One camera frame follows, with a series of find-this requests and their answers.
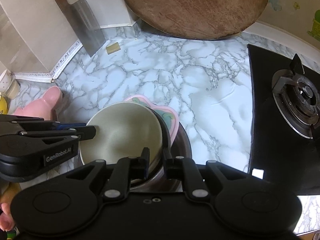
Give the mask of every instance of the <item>gas stove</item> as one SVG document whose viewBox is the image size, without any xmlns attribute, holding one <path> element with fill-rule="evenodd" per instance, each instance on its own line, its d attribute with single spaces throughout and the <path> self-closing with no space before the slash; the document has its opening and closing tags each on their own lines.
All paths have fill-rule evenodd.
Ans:
<svg viewBox="0 0 320 240">
<path fill-rule="evenodd" d="M 249 172 L 297 195 L 320 195 L 320 74 L 249 44 L 253 91 Z"/>
</svg>

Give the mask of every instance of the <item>yellow bottle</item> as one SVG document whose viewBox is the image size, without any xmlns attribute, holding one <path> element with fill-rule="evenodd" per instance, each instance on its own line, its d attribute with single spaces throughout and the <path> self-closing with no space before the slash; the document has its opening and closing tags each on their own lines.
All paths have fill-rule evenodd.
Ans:
<svg viewBox="0 0 320 240">
<path fill-rule="evenodd" d="M 5 101 L 4 97 L 0 93 L 0 114 L 7 114 L 8 109 L 7 102 Z"/>
</svg>

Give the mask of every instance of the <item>black glass stovetop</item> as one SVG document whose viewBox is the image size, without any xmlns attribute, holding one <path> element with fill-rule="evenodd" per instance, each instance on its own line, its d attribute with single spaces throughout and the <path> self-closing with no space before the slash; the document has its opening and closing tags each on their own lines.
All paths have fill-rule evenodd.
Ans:
<svg viewBox="0 0 320 240">
<path fill-rule="evenodd" d="M 264 170 L 263 179 L 297 195 L 320 195 L 320 153 L 313 139 L 298 134 L 284 119 L 272 94 L 275 72 L 290 69 L 292 59 L 249 44 L 253 120 L 249 173 Z M 304 67 L 319 90 L 320 74 Z"/>
</svg>

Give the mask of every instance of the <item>small yellow block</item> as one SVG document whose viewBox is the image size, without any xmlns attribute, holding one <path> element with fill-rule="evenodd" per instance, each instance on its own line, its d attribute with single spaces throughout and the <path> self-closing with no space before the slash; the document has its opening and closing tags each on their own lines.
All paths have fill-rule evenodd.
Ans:
<svg viewBox="0 0 320 240">
<path fill-rule="evenodd" d="M 118 50 L 121 50 L 121 48 L 120 48 L 119 43 L 116 42 L 116 43 L 114 43 L 114 44 L 106 47 L 106 50 L 107 50 L 107 53 L 108 53 L 108 54 L 111 54 L 111 53 L 114 53 L 114 52 L 116 52 L 116 51 L 118 51 Z"/>
</svg>

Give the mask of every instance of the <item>pink plastic object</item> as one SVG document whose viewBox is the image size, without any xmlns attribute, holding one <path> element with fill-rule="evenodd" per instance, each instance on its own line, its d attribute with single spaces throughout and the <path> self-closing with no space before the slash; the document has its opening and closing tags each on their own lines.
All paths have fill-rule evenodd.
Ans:
<svg viewBox="0 0 320 240">
<path fill-rule="evenodd" d="M 124 101 L 135 102 L 156 111 L 162 117 L 166 126 L 168 127 L 170 141 L 172 145 L 179 129 L 179 116 L 176 111 L 174 111 L 171 107 L 168 106 L 155 105 L 151 103 L 150 100 L 143 95 L 134 95 L 132 97 L 128 97 Z"/>
<path fill-rule="evenodd" d="M 49 88 L 42 98 L 30 102 L 25 108 L 18 107 L 13 115 L 41 117 L 45 120 L 52 120 L 52 111 L 61 104 L 61 101 L 61 90 L 54 86 Z"/>
</svg>

